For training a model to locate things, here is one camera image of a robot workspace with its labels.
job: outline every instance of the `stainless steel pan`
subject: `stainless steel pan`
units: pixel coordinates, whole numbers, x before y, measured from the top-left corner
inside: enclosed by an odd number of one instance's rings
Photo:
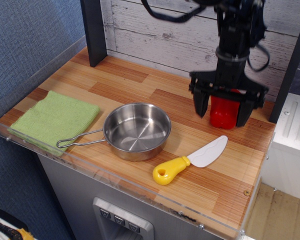
[[[60,143],[80,136],[103,131],[105,139],[86,143]],[[171,121],[159,107],[149,103],[129,103],[113,110],[105,119],[103,128],[79,134],[57,142],[58,148],[83,146],[107,141],[114,154],[129,161],[143,161],[160,153],[171,132]]]

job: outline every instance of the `pan handle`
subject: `pan handle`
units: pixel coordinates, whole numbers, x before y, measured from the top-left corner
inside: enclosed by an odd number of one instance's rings
[[[89,141],[89,142],[85,142],[85,143],[77,143],[77,142],[73,142],[73,143],[70,143],[70,144],[67,144],[67,145],[60,145],[60,143],[72,141],[72,140],[77,139],[78,137],[81,137],[81,136],[84,136],[84,135],[87,135],[87,134],[94,134],[94,133],[97,133],[97,132],[101,132],[102,130],[103,130],[103,129],[98,129],[98,130],[94,130],[94,131],[84,132],[84,133],[81,133],[81,134],[79,134],[79,135],[77,135],[77,136],[74,136],[74,137],[72,137],[72,138],[59,140],[59,141],[56,143],[56,146],[57,146],[58,148],[62,149],[62,148],[66,148],[66,147],[73,146],[73,145],[76,145],[76,146],[84,146],[84,145],[96,144],[96,143],[104,142],[104,141],[106,141],[106,139],[101,139],[101,140],[97,140],[97,141]]]

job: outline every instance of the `control panel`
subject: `control panel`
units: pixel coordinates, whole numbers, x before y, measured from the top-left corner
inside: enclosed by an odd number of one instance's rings
[[[154,226],[99,197],[93,199],[93,209],[104,240],[154,240]]]

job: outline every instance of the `wooden board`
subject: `wooden board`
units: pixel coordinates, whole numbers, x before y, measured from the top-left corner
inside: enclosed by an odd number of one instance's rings
[[[261,184],[246,234],[255,240],[300,240],[300,199]]]
[[[267,102],[263,108],[254,110],[244,127],[219,129],[210,124],[210,105],[203,118],[195,113],[188,85],[188,78],[110,56],[95,68],[89,67],[88,53],[84,49],[5,114],[0,123],[10,126],[50,90],[100,107],[100,113],[87,131],[101,129],[107,115],[123,104],[154,104],[162,108],[172,122],[166,146],[157,156],[139,162],[125,161],[115,156],[107,143],[96,143],[70,147],[67,152],[78,160],[64,154],[60,161],[71,161],[78,170],[97,171],[93,166],[98,166],[118,176],[117,186],[122,185],[131,192],[140,186],[143,191],[140,194],[146,198],[172,212],[182,211],[181,217],[186,216],[195,224],[204,223],[211,232],[233,239],[241,229],[251,199],[251,195],[244,192],[252,193],[256,186],[275,129],[267,120],[273,104]],[[154,182],[152,171],[156,165],[187,156],[221,135],[228,136],[229,141],[215,162],[205,168],[190,166],[167,186]],[[78,142],[101,138],[102,133],[96,133]],[[102,177],[112,178],[111,174]]]

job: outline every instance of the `yellow object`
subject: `yellow object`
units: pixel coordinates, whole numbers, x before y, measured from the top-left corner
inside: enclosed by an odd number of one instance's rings
[[[153,169],[153,179],[157,184],[167,185],[190,164],[191,162],[186,156],[161,163]]]
[[[30,232],[27,232],[23,228],[17,229],[17,231],[21,234],[23,240],[34,240],[34,237]]]

